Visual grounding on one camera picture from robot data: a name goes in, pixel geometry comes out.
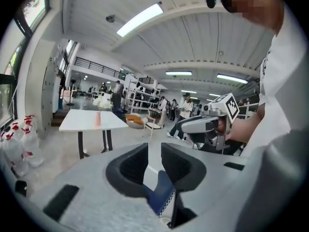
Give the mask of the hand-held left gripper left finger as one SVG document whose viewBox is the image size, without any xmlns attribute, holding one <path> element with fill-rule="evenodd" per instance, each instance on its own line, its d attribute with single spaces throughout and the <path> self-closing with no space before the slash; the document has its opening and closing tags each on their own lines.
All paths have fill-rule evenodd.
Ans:
<svg viewBox="0 0 309 232">
<path fill-rule="evenodd" d="M 67 183 L 95 198 L 146 198 L 147 166 L 147 143 L 125 146 L 81 160 L 67 171 Z"/>
</svg>

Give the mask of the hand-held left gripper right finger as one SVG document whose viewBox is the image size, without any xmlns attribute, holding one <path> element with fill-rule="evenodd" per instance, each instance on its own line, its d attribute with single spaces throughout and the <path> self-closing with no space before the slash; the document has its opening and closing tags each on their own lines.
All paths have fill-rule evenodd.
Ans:
<svg viewBox="0 0 309 232">
<path fill-rule="evenodd" d="M 222 157 L 186 150 L 179 145 L 161 144 L 162 165 L 177 193 L 202 189 L 220 190 L 224 186 Z"/>
</svg>

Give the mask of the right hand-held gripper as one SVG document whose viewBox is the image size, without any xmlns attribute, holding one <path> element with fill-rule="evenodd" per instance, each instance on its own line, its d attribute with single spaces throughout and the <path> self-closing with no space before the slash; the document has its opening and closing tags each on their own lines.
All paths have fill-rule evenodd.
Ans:
<svg viewBox="0 0 309 232">
<path fill-rule="evenodd" d="M 187 134 L 206 133 L 210 151 L 224 151 L 225 135 L 217 131 L 220 117 L 233 124 L 239 114 L 239 107 L 232 93 L 217 97 L 204 106 L 205 116 L 194 116 L 177 122 L 176 128 Z"/>
</svg>

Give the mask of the dark blue chair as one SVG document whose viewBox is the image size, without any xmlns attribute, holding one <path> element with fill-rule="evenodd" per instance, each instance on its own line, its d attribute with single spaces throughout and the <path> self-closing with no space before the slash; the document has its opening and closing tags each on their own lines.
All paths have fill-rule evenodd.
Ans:
<svg viewBox="0 0 309 232">
<path fill-rule="evenodd" d="M 146 168 L 143 187 L 148 195 L 149 206 L 159 221 L 169 229 L 174 229 L 196 217 L 193 211 L 183 206 L 165 171 L 154 172 L 150 167 Z"/>
</svg>

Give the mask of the person's right forearm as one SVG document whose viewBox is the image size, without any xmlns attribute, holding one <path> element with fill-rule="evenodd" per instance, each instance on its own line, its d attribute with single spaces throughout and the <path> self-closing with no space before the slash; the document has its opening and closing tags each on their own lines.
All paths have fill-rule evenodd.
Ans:
<svg viewBox="0 0 309 232">
<path fill-rule="evenodd" d="M 236 119 L 232 124 L 230 133 L 225 140 L 233 140 L 241 143 L 248 143 L 253 132 L 260 124 L 265 115 L 265 106 L 258 107 L 257 112 L 247 119 Z"/>
</svg>

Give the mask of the light wooden chair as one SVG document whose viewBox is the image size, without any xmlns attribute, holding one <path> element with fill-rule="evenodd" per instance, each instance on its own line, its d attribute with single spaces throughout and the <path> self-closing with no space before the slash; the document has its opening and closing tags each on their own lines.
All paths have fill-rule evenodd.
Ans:
<svg viewBox="0 0 309 232">
<path fill-rule="evenodd" d="M 161 126 L 155 123 L 155 118 L 147 116 L 142 119 L 143 121 L 143 134 L 145 134 L 146 129 L 150 131 L 150 139 L 152 139 L 154 130 L 160 130 Z"/>
</svg>

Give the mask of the person's right hand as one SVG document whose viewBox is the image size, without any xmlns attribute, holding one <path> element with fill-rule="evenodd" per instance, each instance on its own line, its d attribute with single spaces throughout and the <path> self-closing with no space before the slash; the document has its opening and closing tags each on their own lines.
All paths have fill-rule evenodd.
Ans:
<svg viewBox="0 0 309 232">
<path fill-rule="evenodd" d="M 233 126 L 227 124 L 227 119 L 225 117 L 220 117 L 218 120 L 217 131 L 225 135 L 225 140 L 235 140 L 235 132 L 233 131 Z"/>
</svg>

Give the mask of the round basket with orange cushions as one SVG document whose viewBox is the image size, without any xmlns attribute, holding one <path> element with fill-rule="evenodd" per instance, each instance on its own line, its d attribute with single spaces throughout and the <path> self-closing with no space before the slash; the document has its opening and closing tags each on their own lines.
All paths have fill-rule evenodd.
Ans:
<svg viewBox="0 0 309 232">
<path fill-rule="evenodd" d="M 131 128 L 134 128 L 134 129 L 143 129 L 143 125 L 138 125 L 138 124 L 135 124 L 133 121 L 128 121 L 126 119 L 126 123 L 128 124 L 129 127 Z"/>
</svg>

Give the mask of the white shelving rack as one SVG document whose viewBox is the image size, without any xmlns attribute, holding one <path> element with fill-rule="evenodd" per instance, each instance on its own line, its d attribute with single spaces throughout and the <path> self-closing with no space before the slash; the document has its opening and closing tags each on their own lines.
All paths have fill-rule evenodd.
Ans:
<svg viewBox="0 0 309 232">
<path fill-rule="evenodd" d="M 150 77 L 130 80 L 126 90 L 125 105 L 130 113 L 157 108 L 160 92 L 161 89 L 154 87 L 154 80 Z"/>
</svg>

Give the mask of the white flower bouquet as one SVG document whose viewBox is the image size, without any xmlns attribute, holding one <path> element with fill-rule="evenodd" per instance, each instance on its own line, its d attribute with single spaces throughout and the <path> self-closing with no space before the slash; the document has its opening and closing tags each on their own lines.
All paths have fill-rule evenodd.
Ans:
<svg viewBox="0 0 309 232">
<path fill-rule="evenodd" d="M 111 94 L 104 93 L 103 95 L 98 96 L 93 100 L 93 105 L 97 106 L 101 110 L 111 110 L 112 102 L 111 102 Z"/>
</svg>

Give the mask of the dark wooden step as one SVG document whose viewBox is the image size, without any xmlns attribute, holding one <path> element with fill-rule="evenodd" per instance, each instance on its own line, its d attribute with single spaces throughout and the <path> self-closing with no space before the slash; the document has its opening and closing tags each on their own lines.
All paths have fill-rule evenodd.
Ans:
<svg viewBox="0 0 309 232">
<path fill-rule="evenodd" d="M 61 123 L 63 122 L 64 118 L 68 114 L 68 110 L 57 110 L 55 113 L 53 113 L 53 118 L 51 120 L 51 126 L 52 127 L 59 127 Z"/>
</svg>

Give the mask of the person's white shirt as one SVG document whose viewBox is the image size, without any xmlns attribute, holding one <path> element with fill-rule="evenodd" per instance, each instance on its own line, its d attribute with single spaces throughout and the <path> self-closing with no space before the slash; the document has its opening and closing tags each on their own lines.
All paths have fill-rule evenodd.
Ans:
<svg viewBox="0 0 309 232">
<path fill-rule="evenodd" d="M 309 176 L 309 44 L 292 11 L 261 65 L 260 103 L 265 115 L 243 156 L 250 194 L 237 232 L 262 232 L 295 202 Z"/>
</svg>

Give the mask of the grey metal cabinet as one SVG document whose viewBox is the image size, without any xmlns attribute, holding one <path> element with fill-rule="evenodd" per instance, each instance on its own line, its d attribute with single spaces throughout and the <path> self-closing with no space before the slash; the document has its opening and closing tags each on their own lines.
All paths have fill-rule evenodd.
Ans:
<svg viewBox="0 0 309 232">
<path fill-rule="evenodd" d="M 59 43 L 50 42 L 50 53 L 47 57 L 47 64 L 42 85 L 42 132 L 46 134 L 51 128 L 53 118 L 53 99 L 55 81 L 58 74 L 58 57 L 61 55 Z"/>
</svg>

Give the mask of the black framed window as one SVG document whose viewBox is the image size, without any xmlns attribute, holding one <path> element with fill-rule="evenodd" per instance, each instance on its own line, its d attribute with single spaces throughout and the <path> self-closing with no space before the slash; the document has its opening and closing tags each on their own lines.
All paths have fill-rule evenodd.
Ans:
<svg viewBox="0 0 309 232">
<path fill-rule="evenodd" d="M 0 126 L 17 118 L 21 64 L 36 28 L 50 10 L 50 0 L 25 0 L 0 37 Z"/>
</svg>

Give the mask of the black pedestal fan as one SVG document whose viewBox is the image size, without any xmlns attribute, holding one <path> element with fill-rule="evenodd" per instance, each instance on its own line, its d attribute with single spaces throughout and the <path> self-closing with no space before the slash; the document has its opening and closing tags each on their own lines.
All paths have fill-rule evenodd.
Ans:
<svg viewBox="0 0 309 232">
<path fill-rule="evenodd" d="M 69 86 L 69 102 L 67 103 L 68 106 L 73 106 L 74 103 L 72 102 L 73 98 L 76 98 L 79 87 L 80 87 L 81 79 L 80 78 L 72 78 L 70 79 L 70 86 Z"/>
</svg>

